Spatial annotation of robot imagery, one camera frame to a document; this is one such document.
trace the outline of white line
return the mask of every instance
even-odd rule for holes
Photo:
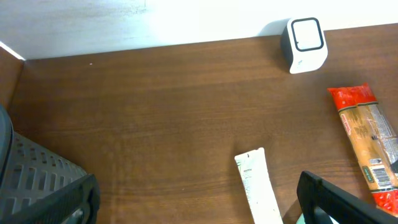
[[[2,47],[4,50],[7,50],[10,54],[12,54],[14,57],[18,58],[19,60],[25,60],[17,52],[13,51],[11,48],[9,48],[7,45],[5,45],[1,41],[0,41],[0,47]]]

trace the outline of snack package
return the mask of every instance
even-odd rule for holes
[[[379,208],[398,217],[398,142],[367,83],[329,88]]]

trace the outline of basket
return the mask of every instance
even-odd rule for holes
[[[33,205],[87,173],[15,133],[0,105],[0,220]]]

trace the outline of wooden table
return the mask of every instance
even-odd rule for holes
[[[279,36],[31,60],[10,114],[95,174],[97,223],[252,223],[233,157],[258,147],[295,223],[303,170],[373,202],[326,89],[368,82],[398,127],[397,36],[398,25],[328,31],[324,66],[296,75]]]

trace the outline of white timer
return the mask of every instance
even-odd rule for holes
[[[290,73],[314,71],[328,56],[325,35],[318,19],[290,19],[280,38],[280,47]]]

